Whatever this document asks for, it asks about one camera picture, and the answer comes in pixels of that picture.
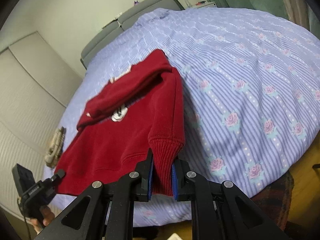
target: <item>folded garment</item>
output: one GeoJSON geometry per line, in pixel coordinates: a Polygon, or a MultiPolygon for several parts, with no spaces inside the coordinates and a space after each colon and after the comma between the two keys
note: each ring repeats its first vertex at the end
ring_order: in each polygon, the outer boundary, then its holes
{"type": "Polygon", "coordinates": [[[87,102],[77,129],[56,167],[66,171],[57,193],[79,195],[93,181],[117,181],[151,148],[153,192],[172,195],[171,165],[185,143],[179,72],[154,50],[87,102]]]}
{"type": "Polygon", "coordinates": [[[54,168],[58,163],[62,153],[65,134],[66,129],[64,127],[57,128],[54,133],[49,149],[44,157],[45,164],[50,168],[54,168]]]}

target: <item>gray upholstered headboard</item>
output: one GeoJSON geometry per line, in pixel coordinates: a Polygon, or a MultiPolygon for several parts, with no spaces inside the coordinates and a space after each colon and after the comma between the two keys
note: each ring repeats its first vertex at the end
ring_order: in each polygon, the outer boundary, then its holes
{"type": "Polygon", "coordinates": [[[87,69],[91,59],[122,32],[129,29],[137,19],[157,8],[184,10],[178,0],[144,0],[124,12],[118,19],[106,25],[82,50],[81,62],[87,69]]]}

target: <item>bed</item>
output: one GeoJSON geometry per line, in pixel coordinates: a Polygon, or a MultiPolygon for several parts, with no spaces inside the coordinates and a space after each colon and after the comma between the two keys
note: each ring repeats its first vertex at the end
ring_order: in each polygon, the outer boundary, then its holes
{"type": "MultiPolygon", "coordinates": [[[[88,43],[86,76],[60,121],[64,150],[86,101],[159,48],[183,80],[187,143],[180,158],[252,197],[285,174],[319,131],[320,41],[266,12],[181,9],[176,0],[143,1],[88,43]]],[[[45,167],[44,178],[53,172],[45,167]]],[[[52,204],[63,209],[74,198],[57,195],[52,204]]],[[[190,219],[190,203],[172,197],[135,205],[136,227],[190,219]]]]}

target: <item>nightstand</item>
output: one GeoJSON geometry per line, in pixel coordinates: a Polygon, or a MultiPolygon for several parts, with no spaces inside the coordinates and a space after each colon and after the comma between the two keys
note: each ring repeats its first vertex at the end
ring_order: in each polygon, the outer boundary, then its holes
{"type": "Polygon", "coordinates": [[[215,7],[217,8],[217,4],[216,2],[205,2],[205,3],[202,3],[202,4],[199,4],[199,5],[193,5],[192,8],[202,8],[202,7],[215,7]]]}

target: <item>silver screw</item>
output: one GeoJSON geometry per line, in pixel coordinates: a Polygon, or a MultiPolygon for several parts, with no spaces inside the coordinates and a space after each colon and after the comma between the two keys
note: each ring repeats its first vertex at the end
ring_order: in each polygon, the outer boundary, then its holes
{"type": "Polygon", "coordinates": [[[187,172],[187,177],[188,178],[194,178],[195,176],[197,176],[197,174],[194,171],[188,171],[187,172]]]}
{"type": "Polygon", "coordinates": [[[139,176],[139,173],[136,172],[136,171],[132,171],[132,172],[129,173],[129,176],[130,176],[130,178],[136,178],[136,177],[139,176]]]}
{"type": "Polygon", "coordinates": [[[226,181],[224,182],[224,186],[225,186],[225,187],[233,187],[233,183],[232,183],[230,180],[226,180],[226,181]]]}
{"type": "Polygon", "coordinates": [[[92,183],[92,187],[94,187],[94,188],[98,188],[98,187],[101,187],[102,186],[102,183],[101,183],[101,181],[95,181],[94,183],[92,183]]]}

